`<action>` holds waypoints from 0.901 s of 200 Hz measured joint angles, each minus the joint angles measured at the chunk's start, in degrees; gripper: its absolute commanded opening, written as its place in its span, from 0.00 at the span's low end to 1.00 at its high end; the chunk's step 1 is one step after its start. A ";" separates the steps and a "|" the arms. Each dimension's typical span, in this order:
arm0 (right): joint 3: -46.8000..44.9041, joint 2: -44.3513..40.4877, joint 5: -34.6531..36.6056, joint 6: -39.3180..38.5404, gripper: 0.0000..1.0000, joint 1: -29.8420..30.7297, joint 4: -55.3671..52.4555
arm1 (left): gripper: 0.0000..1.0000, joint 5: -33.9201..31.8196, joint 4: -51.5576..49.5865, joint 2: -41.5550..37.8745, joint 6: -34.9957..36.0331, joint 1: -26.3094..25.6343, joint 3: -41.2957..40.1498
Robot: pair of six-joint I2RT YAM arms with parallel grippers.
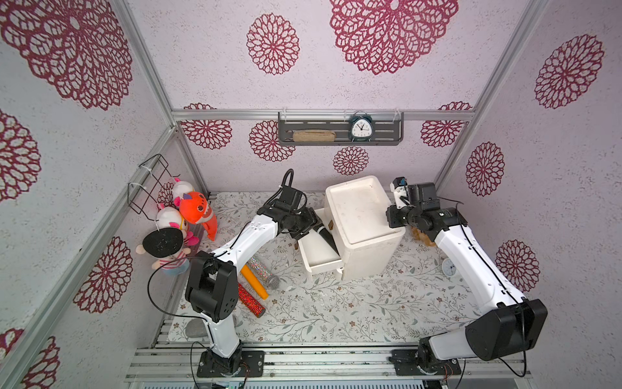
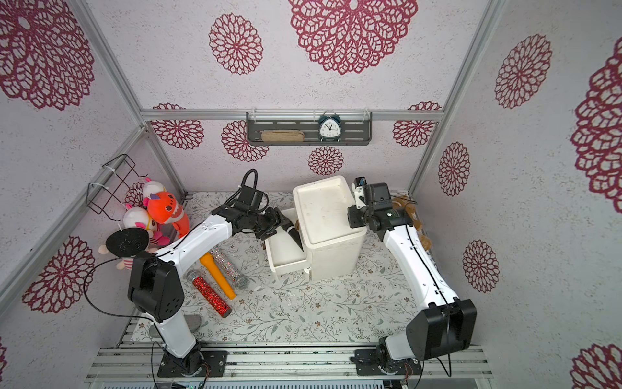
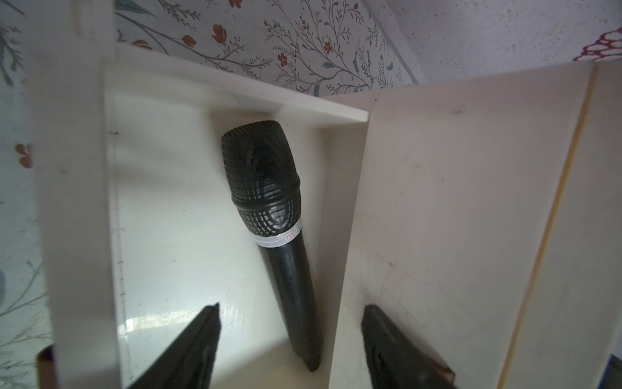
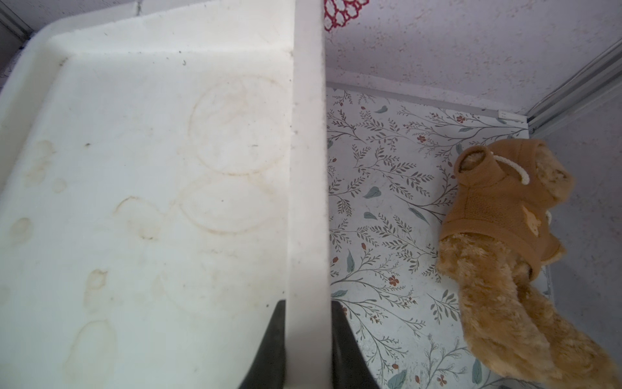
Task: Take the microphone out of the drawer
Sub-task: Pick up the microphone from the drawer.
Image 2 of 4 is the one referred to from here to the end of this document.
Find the black microphone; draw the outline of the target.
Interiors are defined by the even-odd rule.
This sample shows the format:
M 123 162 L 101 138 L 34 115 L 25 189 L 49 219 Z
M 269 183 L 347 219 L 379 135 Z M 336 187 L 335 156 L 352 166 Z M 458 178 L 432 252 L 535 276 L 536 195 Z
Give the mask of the black microphone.
M 290 236 L 294 243 L 296 243 L 298 247 L 303 251 L 301 237 L 298 230 L 296 229 L 295 224 L 291 222 L 291 220 L 285 220 L 281 227 Z

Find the white three-drawer cabinet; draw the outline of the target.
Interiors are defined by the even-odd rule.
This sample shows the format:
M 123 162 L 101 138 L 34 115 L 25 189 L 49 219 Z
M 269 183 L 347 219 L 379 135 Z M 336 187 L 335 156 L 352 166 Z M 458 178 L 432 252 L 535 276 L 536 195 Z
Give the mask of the white three-drawer cabinet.
M 325 178 L 297 186 L 294 207 L 283 210 L 298 230 L 303 251 L 282 229 L 265 241 L 272 275 L 278 282 L 290 273 L 325 280 L 352 274 L 356 269 L 366 227 L 352 229 L 348 208 L 355 204 L 346 179 Z

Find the orange microphone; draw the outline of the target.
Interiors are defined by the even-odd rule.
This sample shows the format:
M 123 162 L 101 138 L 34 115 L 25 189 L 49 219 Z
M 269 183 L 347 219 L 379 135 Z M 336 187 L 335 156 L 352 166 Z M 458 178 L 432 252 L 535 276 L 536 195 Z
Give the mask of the orange microphone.
M 228 283 L 224 274 L 219 269 L 218 265 L 215 262 L 214 256 L 211 253 L 206 253 L 199 259 L 200 264 L 208 270 L 211 274 L 212 278 L 215 280 L 220 289 L 225 293 L 229 300 L 234 300 L 236 298 L 236 293 L 234 292 L 231 285 Z

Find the glitter silver microphone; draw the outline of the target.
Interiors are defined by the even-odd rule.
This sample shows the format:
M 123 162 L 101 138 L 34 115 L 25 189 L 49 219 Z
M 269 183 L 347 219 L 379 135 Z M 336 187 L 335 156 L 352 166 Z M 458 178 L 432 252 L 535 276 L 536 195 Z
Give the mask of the glitter silver microphone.
M 226 256 L 226 254 L 219 248 L 214 248 L 211 251 L 218 268 L 225 274 L 225 277 L 229 281 L 230 285 L 236 289 L 247 289 L 249 287 L 248 277 L 245 276 L 236 265 Z

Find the red glitter microphone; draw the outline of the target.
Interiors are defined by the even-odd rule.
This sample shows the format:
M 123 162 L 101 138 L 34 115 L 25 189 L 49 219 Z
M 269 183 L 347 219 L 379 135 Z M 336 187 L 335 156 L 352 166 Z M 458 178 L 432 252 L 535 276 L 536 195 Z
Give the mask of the red glitter microphone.
M 227 318 L 232 313 L 231 307 L 218 295 L 209 283 L 207 283 L 199 272 L 189 272 L 186 278 L 222 318 Z

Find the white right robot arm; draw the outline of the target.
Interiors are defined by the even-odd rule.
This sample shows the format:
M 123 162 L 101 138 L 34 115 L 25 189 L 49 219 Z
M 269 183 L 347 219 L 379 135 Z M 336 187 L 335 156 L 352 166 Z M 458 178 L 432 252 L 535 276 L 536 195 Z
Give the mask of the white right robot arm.
M 407 359 L 427 361 L 468 349 L 477 309 L 441 276 L 416 228 L 413 204 L 391 196 L 387 184 L 369 184 L 363 177 L 355 179 L 352 192 L 356 204 L 348 208 L 350 227 L 377 234 L 394 256 L 417 308 L 404 331 L 379 340 L 379 364 L 387 368 Z

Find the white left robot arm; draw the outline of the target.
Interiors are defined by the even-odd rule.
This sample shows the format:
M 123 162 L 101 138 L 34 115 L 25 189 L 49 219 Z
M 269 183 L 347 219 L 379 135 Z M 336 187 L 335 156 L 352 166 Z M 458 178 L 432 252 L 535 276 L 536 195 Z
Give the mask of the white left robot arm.
M 197 362 L 200 358 L 199 342 L 181 313 L 185 296 L 181 278 L 194 263 L 238 233 L 252 233 L 264 241 L 277 234 L 280 227 L 293 228 L 280 209 L 259 207 L 266 196 L 243 186 L 184 238 L 155 254 L 144 251 L 134 257 L 128 298 L 154 322 L 166 355 L 173 360 Z

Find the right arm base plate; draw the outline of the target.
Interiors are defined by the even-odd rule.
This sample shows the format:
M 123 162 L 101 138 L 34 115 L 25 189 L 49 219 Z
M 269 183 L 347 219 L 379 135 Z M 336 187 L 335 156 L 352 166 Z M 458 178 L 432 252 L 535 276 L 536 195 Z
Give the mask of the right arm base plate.
M 404 375 L 420 374 L 423 368 L 419 361 L 413 358 L 403 360 L 392 359 L 386 346 L 386 338 L 379 340 L 376 348 L 362 348 L 354 352 L 350 361 L 356 366 L 359 376 L 373 375 Z

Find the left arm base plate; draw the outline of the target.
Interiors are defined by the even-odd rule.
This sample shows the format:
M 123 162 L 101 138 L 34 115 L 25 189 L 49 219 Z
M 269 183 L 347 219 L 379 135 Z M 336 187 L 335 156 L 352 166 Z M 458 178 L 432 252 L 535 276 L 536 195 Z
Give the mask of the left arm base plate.
M 156 377 L 163 379 L 221 378 L 225 373 L 227 358 L 228 352 L 220 350 L 199 351 L 193 349 L 184 358 L 177 358 L 165 351 Z

